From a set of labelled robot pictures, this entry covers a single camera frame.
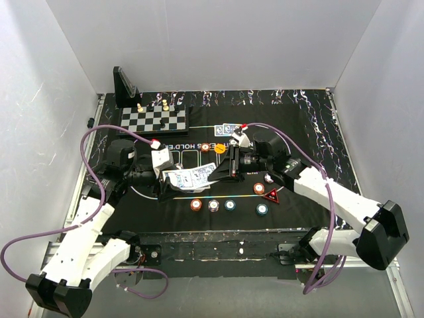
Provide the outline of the blue playing card box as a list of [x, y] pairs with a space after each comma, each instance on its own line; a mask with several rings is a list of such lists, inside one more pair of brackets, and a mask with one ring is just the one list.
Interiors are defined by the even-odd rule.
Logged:
[[209, 181], [206, 184], [194, 184], [191, 180], [189, 169], [163, 171], [162, 176], [164, 180], [169, 178], [173, 186], [188, 193], [202, 192], [205, 189], [209, 189], [211, 185]]

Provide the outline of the yellow big blind button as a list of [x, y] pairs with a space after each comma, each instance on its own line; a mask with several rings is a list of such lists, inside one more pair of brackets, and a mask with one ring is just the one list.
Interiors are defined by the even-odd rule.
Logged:
[[224, 144], [216, 144], [214, 151], [216, 154], [224, 154], [227, 150], [227, 147]]

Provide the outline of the blue card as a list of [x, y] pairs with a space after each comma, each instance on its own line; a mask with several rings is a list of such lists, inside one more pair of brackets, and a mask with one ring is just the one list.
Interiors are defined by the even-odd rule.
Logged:
[[206, 184], [208, 177], [216, 169], [214, 162], [189, 169], [191, 180], [194, 184]]

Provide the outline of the orange red chip stack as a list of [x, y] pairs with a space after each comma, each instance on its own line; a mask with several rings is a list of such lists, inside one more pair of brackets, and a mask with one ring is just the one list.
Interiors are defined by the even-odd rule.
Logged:
[[190, 203], [190, 208], [192, 211], [200, 211], [202, 208], [202, 202], [200, 199], [193, 199]]

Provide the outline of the orange chips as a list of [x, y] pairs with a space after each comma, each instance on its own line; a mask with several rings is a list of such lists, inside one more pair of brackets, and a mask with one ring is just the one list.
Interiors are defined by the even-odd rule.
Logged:
[[254, 193], [257, 195], [262, 195], [265, 192], [265, 187], [262, 183], [255, 183], [253, 186]]
[[200, 149], [202, 152], [209, 152], [211, 150], [211, 145], [209, 143], [203, 143]]

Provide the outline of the green blue chip stack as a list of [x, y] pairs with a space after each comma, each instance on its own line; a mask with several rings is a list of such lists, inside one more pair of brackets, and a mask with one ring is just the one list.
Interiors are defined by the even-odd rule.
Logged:
[[236, 208], [236, 203], [233, 200], [226, 200], [225, 209], [227, 211], [233, 211]]

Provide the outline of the pink blue chip stack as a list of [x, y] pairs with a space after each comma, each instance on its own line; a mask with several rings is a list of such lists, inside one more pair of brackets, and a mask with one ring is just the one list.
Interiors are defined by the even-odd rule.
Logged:
[[215, 199], [212, 199], [208, 202], [208, 210], [212, 213], [218, 212], [219, 210], [219, 202]]

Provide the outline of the red black triangular all-in marker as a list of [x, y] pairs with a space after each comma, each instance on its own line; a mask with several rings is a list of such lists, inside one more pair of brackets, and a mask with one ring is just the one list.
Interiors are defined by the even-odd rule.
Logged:
[[268, 193], [264, 194], [263, 198], [267, 199], [271, 202], [279, 204], [278, 190], [276, 188], [274, 188], [271, 191], [269, 191]]

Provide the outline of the green chips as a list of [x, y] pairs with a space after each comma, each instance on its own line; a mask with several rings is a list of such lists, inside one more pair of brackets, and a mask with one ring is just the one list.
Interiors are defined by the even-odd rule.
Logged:
[[259, 216], [265, 216], [268, 213], [268, 206], [261, 203], [256, 206], [256, 213]]

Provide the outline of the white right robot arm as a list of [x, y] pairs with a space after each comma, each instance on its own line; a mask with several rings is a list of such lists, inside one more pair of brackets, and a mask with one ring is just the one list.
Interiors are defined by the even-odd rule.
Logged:
[[304, 196], [330, 213], [327, 229], [312, 228], [299, 242], [301, 258], [315, 263], [322, 256], [357, 257], [376, 270], [385, 270], [409, 241], [399, 204], [380, 203], [361, 196], [327, 176], [324, 168], [304, 151], [289, 154], [293, 141], [278, 129], [268, 127], [249, 139], [246, 127], [236, 129], [229, 149], [210, 182], [241, 182], [251, 172], [267, 172], [279, 186]]

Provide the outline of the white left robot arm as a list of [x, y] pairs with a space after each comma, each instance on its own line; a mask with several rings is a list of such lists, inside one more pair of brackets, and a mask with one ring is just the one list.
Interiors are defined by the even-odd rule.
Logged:
[[40, 274], [31, 274], [25, 287], [42, 308], [66, 317], [82, 317], [96, 287], [121, 264], [138, 270], [159, 265], [162, 249], [142, 244], [140, 237], [120, 230], [104, 235], [102, 228], [131, 186], [156, 186], [159, 173], [173, 166], [170, 151], [157, 140], [139, 164], [134, 142], [114, 140], [105, 161], [90, 169], [74, 220]]

